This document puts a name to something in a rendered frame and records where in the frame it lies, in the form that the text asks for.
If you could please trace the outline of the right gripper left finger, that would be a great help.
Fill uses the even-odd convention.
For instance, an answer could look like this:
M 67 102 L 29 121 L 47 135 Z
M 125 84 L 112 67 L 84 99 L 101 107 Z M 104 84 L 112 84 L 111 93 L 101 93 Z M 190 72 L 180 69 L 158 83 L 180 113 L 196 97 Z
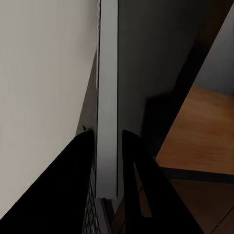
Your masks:
M 0 220 L 0 234 L 82 234 L 94 131 L 76 136 Z

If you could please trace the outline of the keyboard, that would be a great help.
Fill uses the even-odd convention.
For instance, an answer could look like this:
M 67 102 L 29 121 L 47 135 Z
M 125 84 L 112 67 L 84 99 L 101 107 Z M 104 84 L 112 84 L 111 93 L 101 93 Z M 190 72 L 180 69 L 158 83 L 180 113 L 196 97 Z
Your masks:
M 85 130 L 83 125 L 81 133 Z M 95 168 L 92 162 L 82 234 L 112 234 L 103 198 L 95 198 Z

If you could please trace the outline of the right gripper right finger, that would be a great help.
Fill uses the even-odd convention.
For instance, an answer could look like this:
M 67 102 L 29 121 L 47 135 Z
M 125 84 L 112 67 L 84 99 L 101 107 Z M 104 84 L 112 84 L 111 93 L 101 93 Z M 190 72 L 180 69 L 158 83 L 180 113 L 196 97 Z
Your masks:
M 122 131 L 126 234 L 204 234 L 141 138 Z M 152 212 L 141 214 L 134 163 Z

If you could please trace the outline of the notebook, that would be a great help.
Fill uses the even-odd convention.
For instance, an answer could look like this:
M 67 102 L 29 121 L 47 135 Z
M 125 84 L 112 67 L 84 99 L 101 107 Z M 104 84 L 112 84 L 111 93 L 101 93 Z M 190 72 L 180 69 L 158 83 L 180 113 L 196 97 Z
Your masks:
M 119 0 L 99 0 L 95 198 L 118 197 Z

